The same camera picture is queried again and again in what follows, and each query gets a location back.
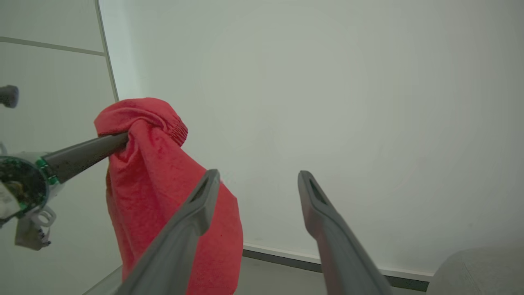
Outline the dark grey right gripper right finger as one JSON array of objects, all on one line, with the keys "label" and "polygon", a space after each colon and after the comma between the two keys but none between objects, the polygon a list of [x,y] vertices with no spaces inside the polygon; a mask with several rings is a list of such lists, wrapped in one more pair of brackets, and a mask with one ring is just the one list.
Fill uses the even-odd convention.
[{"label": "dark grey right gripper right finger", "polygon": [[305,227],[315,239],[328,295],[393,295],[343,217],[307,171],[298,175]]}]

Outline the dark wall baseboard strip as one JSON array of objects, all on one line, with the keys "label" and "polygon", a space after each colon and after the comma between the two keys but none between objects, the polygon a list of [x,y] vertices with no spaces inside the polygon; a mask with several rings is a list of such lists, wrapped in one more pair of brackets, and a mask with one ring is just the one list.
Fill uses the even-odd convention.
[{"label": "dark wall baseboard strip", "polygon": [[[301,254],[299,252],[244,243],[243,256],[310,272],[322,272],[321,260],[317,255]],[[386,277],[391,287],[422,293],[427,291],[427,287],[434,276],[433,273],[399,268],[379,268],[379,271]]]}]

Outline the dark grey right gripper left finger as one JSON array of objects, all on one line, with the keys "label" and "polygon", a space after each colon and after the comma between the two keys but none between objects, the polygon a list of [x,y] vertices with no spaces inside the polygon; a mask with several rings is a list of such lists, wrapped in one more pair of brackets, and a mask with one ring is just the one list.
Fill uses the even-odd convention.
[{"label": "dark grey right gripper left finger", "polygon": [[199,238],[211,226],[220,173],[205,172],[115,295],[186,295]]}]

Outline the grey fabric sofa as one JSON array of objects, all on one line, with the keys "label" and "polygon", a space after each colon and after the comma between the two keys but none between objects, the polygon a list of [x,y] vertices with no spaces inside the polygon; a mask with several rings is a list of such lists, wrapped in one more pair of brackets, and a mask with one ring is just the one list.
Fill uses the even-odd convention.
[{"label": "grey fabric sofa", "polygon": [[427,295],[524,295],[524,247],[459,251],[434,273]]}]

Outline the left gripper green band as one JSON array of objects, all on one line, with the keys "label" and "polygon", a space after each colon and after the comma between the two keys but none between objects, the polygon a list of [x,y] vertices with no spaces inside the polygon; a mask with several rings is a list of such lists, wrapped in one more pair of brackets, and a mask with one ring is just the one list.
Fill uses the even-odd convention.
[{"label": "left gripper green band", "polygon": [[57,215],[49,203],[64,183],[123,149],[128,134],[102,136],[45,155],[44,152],[0,154],[0,227],[29,219],[50,227]]}]

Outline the red cloth garment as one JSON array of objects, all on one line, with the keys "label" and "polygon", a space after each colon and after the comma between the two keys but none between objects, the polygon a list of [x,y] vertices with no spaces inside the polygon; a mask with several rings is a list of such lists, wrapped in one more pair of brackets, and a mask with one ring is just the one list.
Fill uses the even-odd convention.
[{"label": "red cloth garment", "polygon": [[[99,136],[129,135],[126,148],[110,156],[106,177],[107,209],[126,279],[206,169],[183,151],[188,129],[162,100],[122,100],[103,110],[94,125]],[[198,242],[187,295],[233,295],[242,254],[237,198],[221,184],[211,226]]]}]

